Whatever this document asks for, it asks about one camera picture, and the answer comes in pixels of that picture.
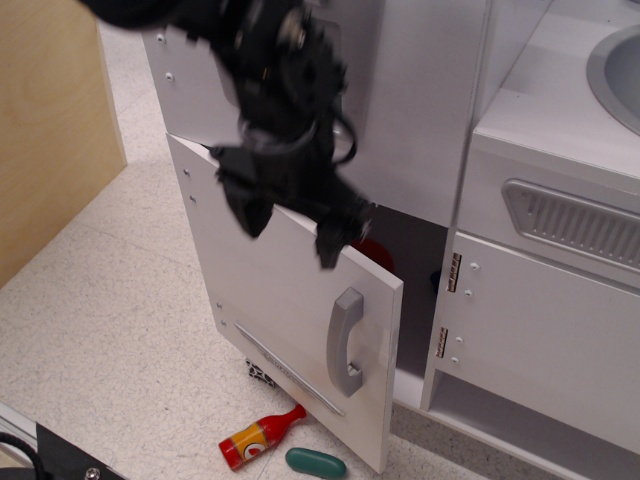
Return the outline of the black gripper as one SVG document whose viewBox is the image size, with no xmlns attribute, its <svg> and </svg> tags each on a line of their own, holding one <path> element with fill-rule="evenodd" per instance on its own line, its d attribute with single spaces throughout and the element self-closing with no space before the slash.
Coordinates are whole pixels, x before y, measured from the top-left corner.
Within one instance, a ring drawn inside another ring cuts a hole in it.
<svg viewBox="0 0 640 480">
<path fill-rule="evenodd" d="M 275 205 L 316 222 L 316 252 L 322 269 L 334 269 L 345 246 L 365 234 L 370 202 L 338 175 L 337 169 L 355 157 L 357 137 L 348 131 L 351 146 L 334 159 L 334 132 L 319 128 L 293 144 L 278 144 L 258 136 L 254 150 L 247 145 L 215 145 L 209 154 L 218 162 L 218 181 L 243 231 L 258 238 Z"/>
</svg>

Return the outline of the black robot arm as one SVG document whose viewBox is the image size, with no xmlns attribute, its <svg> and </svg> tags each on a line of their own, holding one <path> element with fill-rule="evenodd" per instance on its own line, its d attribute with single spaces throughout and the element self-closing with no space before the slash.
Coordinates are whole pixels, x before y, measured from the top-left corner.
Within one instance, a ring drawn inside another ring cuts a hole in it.
<svg viewBox="0 0 640 480">
<path fill-rule="evenodd" d="M 218 178 L 251 237 L 275 206 L 316 223 L 320 264 L 362 238 L 369 201 L 337 172 L 356 155 L 335 153 L 336 127 L 355 130 L 338 98 L 346 67 L 301 1 L 91 1 L 89 10 L 125 30 L 173 26 L 209 43 L 230 75 L 240 114 L 237 147 L 213 146 Z"/>
</svg>

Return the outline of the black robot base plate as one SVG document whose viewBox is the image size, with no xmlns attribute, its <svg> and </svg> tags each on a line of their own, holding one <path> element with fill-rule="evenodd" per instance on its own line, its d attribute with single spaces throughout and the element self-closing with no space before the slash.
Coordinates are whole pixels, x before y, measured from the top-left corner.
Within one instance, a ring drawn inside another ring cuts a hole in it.
<svg viewBox="0 0 640 480">
<path fill-rule="evenodd" d="M 37 453 L 46 479 L 124 480 L 119 472 L 70 443 L 63 437 L 36 424 Z"/>
</svg>

